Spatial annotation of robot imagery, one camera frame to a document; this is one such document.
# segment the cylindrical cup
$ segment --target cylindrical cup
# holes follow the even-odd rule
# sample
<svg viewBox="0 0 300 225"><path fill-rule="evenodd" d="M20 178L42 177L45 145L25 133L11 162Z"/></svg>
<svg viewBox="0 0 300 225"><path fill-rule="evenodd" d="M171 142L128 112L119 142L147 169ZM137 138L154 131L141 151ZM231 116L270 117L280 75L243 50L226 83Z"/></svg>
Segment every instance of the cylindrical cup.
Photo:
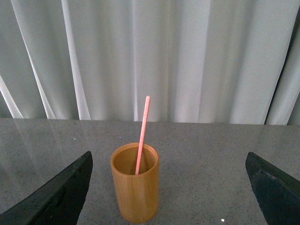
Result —
<svg viewBox="0 0 300 225"><path fill-rule="evenodd" d="M151 219L158 210L159 155L153 147L144 144L140 172L135 175L138 145L125 144L111 157L119 210L133 223Z"/></svg>

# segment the speckled granite countertop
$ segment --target speckled granite countertop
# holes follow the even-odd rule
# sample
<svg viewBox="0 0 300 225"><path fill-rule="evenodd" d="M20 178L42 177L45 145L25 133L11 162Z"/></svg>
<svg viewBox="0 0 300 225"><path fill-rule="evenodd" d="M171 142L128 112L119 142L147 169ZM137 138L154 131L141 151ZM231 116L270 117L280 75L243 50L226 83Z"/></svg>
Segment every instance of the speckled granite countertop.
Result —
<svg viewBox="0 0 300 225"><path fill-rule="evenodd" d="M109 160L139 140L140 127L0 119L0 213L90 150L94 167L78 224L130 224L118 211ZM159 209L145 224L266 225L245 169L249 151L300 180L299 126L150 122L145 142L160 154Z"/></svg>

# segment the straw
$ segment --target straw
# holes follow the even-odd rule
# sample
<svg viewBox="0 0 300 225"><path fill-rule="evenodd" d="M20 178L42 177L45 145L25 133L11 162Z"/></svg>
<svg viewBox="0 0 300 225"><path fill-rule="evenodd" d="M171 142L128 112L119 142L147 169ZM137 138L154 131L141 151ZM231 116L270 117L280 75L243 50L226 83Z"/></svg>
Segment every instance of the straw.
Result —
<svg viewBox="0 0 300 225"><path fill-rule="evenodd" d="M141 163L141 156L142 156L142 150L143 150L143 145L144 145L144 138L145 138L145 131L146 131L146 124L147 124L147 118L148 118L150 99L151 99L150 96L146 97L144 115L142 117L142 129L141 129L140 143L139 143L139 149L138 149L137 161L136 161L136 168L135 168L135 174L136 175L138 175L139 171L140 171L140 163Z"/></svg>

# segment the curtain fold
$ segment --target curtain fold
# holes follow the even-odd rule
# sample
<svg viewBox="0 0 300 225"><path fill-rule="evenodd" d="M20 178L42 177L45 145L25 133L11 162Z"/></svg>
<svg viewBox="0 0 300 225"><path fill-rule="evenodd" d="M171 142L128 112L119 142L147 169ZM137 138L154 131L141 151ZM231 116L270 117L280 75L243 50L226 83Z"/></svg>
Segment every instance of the curtain fold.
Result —
<svg viewBox="0 0 300 225"><path fill-rule="evenodd" d="M299 124L299 5L3 0L0 116Z"/></svg>

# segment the cup rim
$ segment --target cup rim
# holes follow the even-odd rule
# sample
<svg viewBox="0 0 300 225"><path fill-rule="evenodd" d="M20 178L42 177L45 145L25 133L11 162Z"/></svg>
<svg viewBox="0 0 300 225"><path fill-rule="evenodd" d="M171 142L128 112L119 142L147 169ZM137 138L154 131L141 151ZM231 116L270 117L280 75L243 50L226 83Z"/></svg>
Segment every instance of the cup rim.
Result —
<svg viewBox="0 0 300 225"><path fill-rule="evenodd" d="M122 151L126 150L126 149L130 149L130 148L134 148L134 147L138 147L139 146L139 142L132 142L132 143L128 143L128 144L124 144L120 147L118 147L116 149L116 151L113 152L112 156L111 156L111 160L110 160L110 163L111 163L111 168L116 172L118 173L119 175L122 175L122 176L126 176L126 177L140 177L140 176L145 176L146 174L150 173L155 167L156 165L159 163L159 154L158 152L155 150L155 148L153 148L151 145L148 145L148 144L145 144L143 145L143 148L147 149L148 151L151 152L151 154L154 156L155 158L155 164L151 167L151 169L149 169L148 171L146 172L143 172L141 174L138 174L138 175L130 175L130 174L124 174L124 173L121 173L120 171L118 171L116 169L116 167L114 166L113 164L113 161L115 159L115 157Z"/></svg>

